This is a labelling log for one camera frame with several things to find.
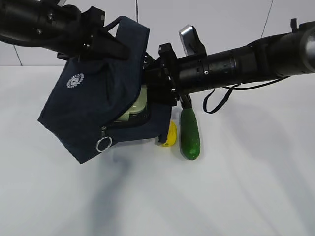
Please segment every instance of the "yellow object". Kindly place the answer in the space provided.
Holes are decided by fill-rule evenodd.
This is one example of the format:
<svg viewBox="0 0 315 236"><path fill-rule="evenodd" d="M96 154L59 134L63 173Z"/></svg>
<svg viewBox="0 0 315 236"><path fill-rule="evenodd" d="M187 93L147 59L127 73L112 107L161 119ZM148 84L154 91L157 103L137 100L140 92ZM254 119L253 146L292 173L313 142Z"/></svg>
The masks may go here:
<svg viewBox="0 0 315 236"><path fill-rule="evenodd" d="M163 147L170 147L176 144L177 140L177 125L174 121L171 121L171 124L169 126L167 140L165 144L162 144Z"/></svg>

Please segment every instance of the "zipper pull ring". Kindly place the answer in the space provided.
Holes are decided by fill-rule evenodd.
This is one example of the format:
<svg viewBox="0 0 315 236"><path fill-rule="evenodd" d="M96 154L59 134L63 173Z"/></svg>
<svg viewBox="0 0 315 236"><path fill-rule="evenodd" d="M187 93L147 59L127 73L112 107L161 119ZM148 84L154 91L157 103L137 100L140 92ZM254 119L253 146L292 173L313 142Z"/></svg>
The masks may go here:
<svg viewBox="0 0 315 236"><path fill-rule="evenodd" d="M101 137L100 140L98 140L98 142L97 142L97 144L96 144L96 151L98 151L98 152L105 152L105 151L107 151L107 150L111 147L111 145L112 145L112 143L113 143L113 139L112 139L111 137L109 137L109 136L106 136L106 132L105 132L106 130L107 130L107 127L102 127L102 137ZM99 149L99 145L100 145L100 143L103 142L103 140L105 140L105 139L108 139L108 140L109 140L109 144L108 144L108 146L107 146L104 150L100 150L100 149Z"/></svg>

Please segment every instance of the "metal bracket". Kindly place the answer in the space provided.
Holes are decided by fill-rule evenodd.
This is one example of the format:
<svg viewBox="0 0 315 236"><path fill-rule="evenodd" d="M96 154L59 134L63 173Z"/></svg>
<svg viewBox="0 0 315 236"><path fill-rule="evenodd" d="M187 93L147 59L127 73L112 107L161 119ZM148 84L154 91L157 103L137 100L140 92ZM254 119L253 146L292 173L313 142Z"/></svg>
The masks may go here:
<svg viewBox="0 0 315 236"><path fill-rule="evenodd" d="M194 26L186 25L179 31L179 37L181 38L186 56L206 54L206 48L200 42L198 33Z"/></svg>
<svg viewBox="0 0 315 236"><path fill-rule="evenodd" d="M67 1L67 0L60 0L57 5L58 5L58 6L64 6L64 4L65 4L66 1Z"/></svg>

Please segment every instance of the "black strap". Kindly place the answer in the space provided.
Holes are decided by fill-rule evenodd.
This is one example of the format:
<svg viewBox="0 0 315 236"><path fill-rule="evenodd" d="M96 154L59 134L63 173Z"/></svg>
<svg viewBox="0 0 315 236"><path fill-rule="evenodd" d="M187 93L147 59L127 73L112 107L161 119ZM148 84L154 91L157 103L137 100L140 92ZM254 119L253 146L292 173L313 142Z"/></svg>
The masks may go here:
<svg viewBox="0 0 315 236"><path fill-rule="evenodd" d="M213 113L216 113L218 110L221 109L221 107L228 101L230 95L232 94L233 90L235 87L239 86L241 84L237 84L237 85L233 85L229 90L228 92L226 93L226 95L224 96L224 98L222 99L222 101L210 112L207 111L207 103L208 103L208 99L209 97L215 92L215 88L212 90L212 92L207 95L205 97L205 99L203 100L203 110L208 113L208 114L213 114Z"/></svg>

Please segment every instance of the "navy blue bag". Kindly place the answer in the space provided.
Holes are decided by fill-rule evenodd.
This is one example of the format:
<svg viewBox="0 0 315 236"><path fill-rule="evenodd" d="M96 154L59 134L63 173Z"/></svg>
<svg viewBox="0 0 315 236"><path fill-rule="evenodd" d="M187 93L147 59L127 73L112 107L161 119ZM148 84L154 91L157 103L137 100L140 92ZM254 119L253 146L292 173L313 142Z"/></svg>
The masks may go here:
<svg viewBox="0 0 315 236"><path fill-rule="evenodd" d="M130 48L130 58L88 62L71 58L38 119L80 163L118 142L167 139L171 117L167 105L148 102L145 122L115 124L139 96L149 29L121 17L116 38Z"/></svg>

